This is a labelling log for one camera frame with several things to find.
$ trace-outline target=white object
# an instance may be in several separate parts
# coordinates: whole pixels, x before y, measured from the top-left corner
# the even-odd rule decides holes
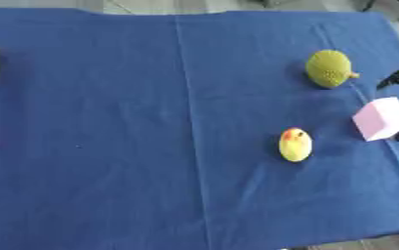
[[[373,100],[361,108],[352,119],[366,141],[390,138],[399,132],[399,100]]]

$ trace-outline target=green fruit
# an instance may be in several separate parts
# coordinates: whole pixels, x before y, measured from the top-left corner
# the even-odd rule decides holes
[[[351,70],[351,61],[340,51],[324,50],[315,53],[305,64],[308,76],[318,85],[334,88],[349,77],[358,78]]]

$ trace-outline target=table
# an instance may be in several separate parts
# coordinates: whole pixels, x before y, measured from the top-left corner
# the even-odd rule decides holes
[[[351,121],[399,68],[377,14],[0,9],[0,250],[275,249],[399,232],[399,143]],[[322,49],[359,79],[322,90]],[[313,154],[283,160],[298,126]]]

